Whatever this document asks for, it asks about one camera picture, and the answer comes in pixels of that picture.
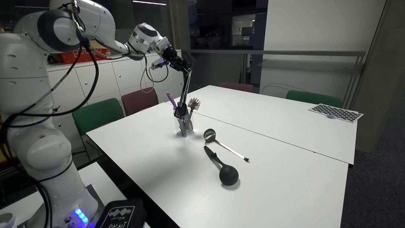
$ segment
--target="ceiling light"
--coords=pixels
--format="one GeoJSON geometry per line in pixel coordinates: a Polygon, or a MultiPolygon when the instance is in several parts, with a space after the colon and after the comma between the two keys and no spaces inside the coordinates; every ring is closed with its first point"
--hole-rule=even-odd
{"type": "Polygon", "coordinates": [[[132,1],[132,2],[153,4],[153,5],[161,5],[161,6],[166,6],[167,5],[165,3],[157,3],[157,2],[144,2],[144,1],[132,1]]]}

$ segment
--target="chair backrest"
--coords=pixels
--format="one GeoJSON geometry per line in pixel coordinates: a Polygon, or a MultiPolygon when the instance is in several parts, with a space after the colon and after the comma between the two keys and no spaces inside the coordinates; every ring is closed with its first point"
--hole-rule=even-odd
{"type": "Polygon", "coordinates": [[[80,136],[98,127],[122,119],[124,114],[116,98],[100,101],[72,113],[80,136]]]}
{"type": "Polygon", "coordinates": [[[245,91],[245,92],[253,92],[253,89],[254,89],[253,85],[237,84],[237,83],[220,83],[219,87],[234,89],[234,90],[239,90],[239,91],[245,91]]]}
{"type": "Polygon", "coordinates": [[[155,89],[149,87],[143,90],[152,91],[145,93],[142,90],[138,90],[121,97],[125,114],[127,116],[159,104],[158,95],[156,94],[155,89]]]}
{"type": "Polygon", "coordinates": [[[311,92],[290,90],[287,93],[286,99],[294,100],[294,101],[302,101],[302,102],[307,102],[307,103],[312,103],[312,104],[322,103],[322,104],[330,105],[330,106],[337,107],[337,108],[343,107],[343,102],[339,98],[328,96],[328,95],[323,95],[323,94],[311,93],[311,92]]]}

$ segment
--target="metal ladle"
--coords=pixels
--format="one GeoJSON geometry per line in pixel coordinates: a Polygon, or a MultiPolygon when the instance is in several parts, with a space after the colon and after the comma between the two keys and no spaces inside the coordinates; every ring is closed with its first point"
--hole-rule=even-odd
{"type": "Polygon", "coordinates": [[[241,159],[245,160],[246,162],[249,161],[249,159],[247,157],[242,156],[241,154],[237,153],[236,151],[234,151],[233,149],[225,146],[224,144],[220,143],[218,140],[216,140],[215,138],[217,137],[217,133],[214,131],[214,129],[207,129],[204,132],[204,140],[206,142],[216,142],[217,144],[219,144],[220,146],[224,147],[225,149],[229,150],[230,152],[236,154],[238,157],[240,157],[241,159]]]}

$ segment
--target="metal railing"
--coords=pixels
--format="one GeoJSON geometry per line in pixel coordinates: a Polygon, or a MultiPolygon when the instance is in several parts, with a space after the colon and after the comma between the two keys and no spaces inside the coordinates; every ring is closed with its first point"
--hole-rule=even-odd
{"type": "MultiPolygon", "coordinates": [[[[191,49],[182,50],[182,52],[191,56],[191,53],[201,54],[234,54],[243,55],[243,64],[246,66],[248,57],[247,55],[288,55],[288,56],[342,56],[342,57],[355,57],[356,60],[350,71],[350,80],[346,88],[343,98],[343,107],[349,108],[355,87],[357,86],[359,76],[363,67],[363,59],[366,55],[365,51],[290,51],[290,50],[205,50],[205,49],[191,49]]],[[[245,76],[246,71],[243,67],[242,77],[245,76]]]]}

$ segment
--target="black handle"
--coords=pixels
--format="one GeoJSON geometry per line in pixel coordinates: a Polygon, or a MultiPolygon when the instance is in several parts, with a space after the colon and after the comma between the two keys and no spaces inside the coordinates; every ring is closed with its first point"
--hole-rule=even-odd
{"type": "Polygon", "coordinates": [[[204,146],[204,150],[205,152],[208,154],[208,156],[211,159],[214,159],[216,162],[218,162],[219,164],[226,166],[226,164],[224,164],[217,156],[217,153],[212,152],[212,150],[210,148],[208,148],[207,146],[204,146]]]}

